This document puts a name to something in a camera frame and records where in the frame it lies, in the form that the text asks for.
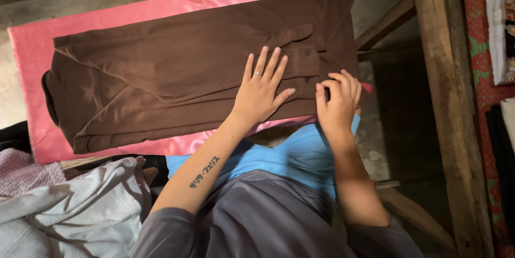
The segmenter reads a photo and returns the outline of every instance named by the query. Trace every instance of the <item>white fabric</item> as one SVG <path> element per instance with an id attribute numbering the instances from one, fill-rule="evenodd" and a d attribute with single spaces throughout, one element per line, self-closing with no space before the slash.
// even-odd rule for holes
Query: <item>white fabric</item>
<path id="1" fill-rule="evenodd" d="M 141 228 L 136 165 L 129 157 L 0 198 L 0 257 L 128 257 Z"/>
<path id="2" fill-rule="evenodd" d="M 486 0 L 488 18 L 488 45 L 492 59 L 493 82 L 495 85 L 507 82 L 506 65 L 506 9 L 504 0 Z"/>
<path id="3" fill-rule="evenodd" d="M 501 101 L 501 110 L 512 147 L 515 150 L 515 98 L 507 98 Z"/>

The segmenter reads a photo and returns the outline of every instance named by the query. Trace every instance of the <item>forearm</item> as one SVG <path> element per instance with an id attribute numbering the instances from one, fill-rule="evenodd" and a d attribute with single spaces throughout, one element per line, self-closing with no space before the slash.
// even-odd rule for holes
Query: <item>forearm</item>
<path id="1" fill-rule="evenodd" d="M 253 124 L 233 114 L 171 176 L 150 213 L 174 207 L 196 214 L 223 165 Z"/>
<path id="2" fill-rule="evenodd" d="M 334 155 L 336 191 L 348 224 L 387 226 L 388 217 L 363 165 L 351 132 L 328 138 Z"/>

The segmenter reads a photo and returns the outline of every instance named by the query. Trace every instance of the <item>gray floor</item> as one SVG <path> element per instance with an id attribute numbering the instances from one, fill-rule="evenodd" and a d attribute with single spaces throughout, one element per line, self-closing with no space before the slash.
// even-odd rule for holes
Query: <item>gray floor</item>
<path id="1" fill-rule="evenodd" d="M 143 0 L 25 0 L 0 5 L 0 128 L 26 119 L 6 28 Z M 399 0 L 356 0 L 358 36 Z M 362 78 L 375 86 L 363 107 L 357 142 L 372 179 L 397 180 L 398 190 L 419 203 L 450 233 L 445 180 L 416 18 L 377 47 L 404 49 L 360 55 Z M 398 218 L 427 256 L 452 256 L 424 233 Z"/>

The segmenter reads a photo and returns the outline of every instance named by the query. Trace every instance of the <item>wooden board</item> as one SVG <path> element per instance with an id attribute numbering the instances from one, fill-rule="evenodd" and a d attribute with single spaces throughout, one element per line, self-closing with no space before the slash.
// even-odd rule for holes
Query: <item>wooden board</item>
<path id="1" fill-rule="evenodd" d="M 377 194 L 381 202 L 385 203 L 390 209 L 408 220 L 415 227 L 434 238 L 443 247 L 455 250 L 453 237 L 421 206 L 391 187 L 378 189 Z"/>
<path id="2" fill-rule="evenodd" d="M 449 25 L 449 8 L 460 8 L 449 7 L 456 5 L 455 0 L 415 0 L 415 5 L 456 250 L 461 257 L 493 257 L 483 168 L 470 104 L 470 66 L 460 53 L 464 44 L 459 38 L 464 37 L 459 34 L 464 31 Z"/>
<path id="3" fill-rule="evenodd" d="M 357 50 L 370 50 L 389 33 L 413 18 L 416 13 L 415 0 L 401 0 L 356 39 Z"/>

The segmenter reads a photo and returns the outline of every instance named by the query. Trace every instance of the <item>shirt sleeve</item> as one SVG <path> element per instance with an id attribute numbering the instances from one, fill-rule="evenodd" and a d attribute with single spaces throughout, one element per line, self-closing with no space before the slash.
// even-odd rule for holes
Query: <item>shirt sleeve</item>
<path id="1" fill-rule="evenodd" d="M 184 209 L 164 208 L 143 222 L 131 258 L 190 257 L 195 216 Z"/>
<path id="2" fill-rule="evenodd" d="M 392 225 L 352 225 L 348 228 L 348 244 L 359 257 L 424 258 L 409 234 Z"/>

